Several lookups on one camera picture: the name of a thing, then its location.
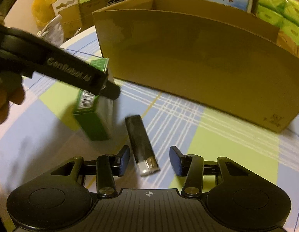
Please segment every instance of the cardboard boxes in background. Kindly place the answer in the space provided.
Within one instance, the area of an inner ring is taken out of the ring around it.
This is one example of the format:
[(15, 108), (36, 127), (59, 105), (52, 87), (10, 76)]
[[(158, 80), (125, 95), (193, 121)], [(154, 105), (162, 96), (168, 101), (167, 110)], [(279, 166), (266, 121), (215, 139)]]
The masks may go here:
[(204, 0), (127, 0), (93, 16), (116, 78), (275, 132), (299, 113), (299, 48), (278, 46), (279, 28), (252, 14)]
[(87, 0), (59, 11), (65, 38), (73, 37), (79, 28), (84, 31), (94, 26), (92, 13), (106, 4), (107, 0)]
[[(108, 58), (101, 58), (92, 60), (90, 65), (106, 73), (108, 62)], [(80, 90), (73, 115), (90, 140), (110, 138), (113, 121), (112, 100)]]

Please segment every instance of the human hand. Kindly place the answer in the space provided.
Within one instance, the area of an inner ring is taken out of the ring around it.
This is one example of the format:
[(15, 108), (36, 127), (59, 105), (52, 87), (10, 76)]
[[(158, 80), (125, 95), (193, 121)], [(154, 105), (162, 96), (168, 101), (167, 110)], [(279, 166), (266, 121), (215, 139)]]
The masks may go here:
[(9, 101), (14, 104), (21, 104), (24, 101), (25, 92), (22, 86), (18, 87), (12, 94), (7, 94), (6, 90), (0, 86), (0, 125), (9, 115)]

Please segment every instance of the green tissue pack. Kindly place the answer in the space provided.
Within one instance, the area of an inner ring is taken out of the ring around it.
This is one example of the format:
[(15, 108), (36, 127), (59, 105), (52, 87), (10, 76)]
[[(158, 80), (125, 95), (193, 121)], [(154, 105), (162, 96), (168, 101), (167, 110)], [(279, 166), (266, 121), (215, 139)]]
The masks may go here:
[(258, 5), (256, 16), (279, 28), (281, 27), (284, 19), (282, 15), (261, 5)]
[(299, 27), (299, 2), (288, 0), (282, 15)]
[(287, 1), (286, 0), (258, 0), (258, 3), (266, 8), (269, 8), (281, 14), (285, 8)]
[(299, 27), (297, 25), (284, 19), (281, 30), (299, 45)]
[[(90, 65), (107, 73), (108, 62), (108, 58), (101, 58), (90, 61)], [(112, 100), (80, 90), (72, 114), (90, 140), (110, 139), (113, 122)]]

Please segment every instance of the table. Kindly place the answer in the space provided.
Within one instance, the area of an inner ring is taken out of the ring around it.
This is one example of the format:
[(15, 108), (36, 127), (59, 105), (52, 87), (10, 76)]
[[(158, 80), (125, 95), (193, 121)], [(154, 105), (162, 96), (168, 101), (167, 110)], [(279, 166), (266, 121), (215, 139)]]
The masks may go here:
[[(83, 59), (101, 56), (92, 27), (62, 45)], [(78, 89), (35, 73), (24, 80), (26, 99), (11, 105), (8, 120), (0, 126), (0, 216), (8, 231), (14, 225), (7, 214), (6, 199), (19, 185), (73, 156), (94, 160), (105, 153), (117, 153), (129, 145), (125, 116), (142, 116), (161, 171), (141, 178), (133, 157), (126, 174), (116, 178), (120, 188), (181, 189), (169, 162), (169, 147), (183, 154), (198, 154), (216, 161), (226, 156), (277, 184), (292, 201), (285, 223), (287, 231), (299, 231), (299, 115), (280, 135), (212, 108), (157, 90), (116, 80), (121, 95), (114, 106), (113, 138), (90, 141), (79, 128), (71, 111)], [(205, 176), (204, 191), (213, 187), (213, 177)], [(96, 191), (95, 176), (85, 186)]]

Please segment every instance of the green box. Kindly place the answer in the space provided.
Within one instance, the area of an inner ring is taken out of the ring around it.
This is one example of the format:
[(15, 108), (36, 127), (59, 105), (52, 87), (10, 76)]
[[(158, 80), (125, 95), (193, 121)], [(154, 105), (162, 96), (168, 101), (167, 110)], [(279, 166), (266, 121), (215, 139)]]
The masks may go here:
[[(108, 58), (92, 60), (90, 65), (107, 72)], [(113, 122), (113, 100), (80, 90), (73, 115), (90, 140), (108, 140)]]

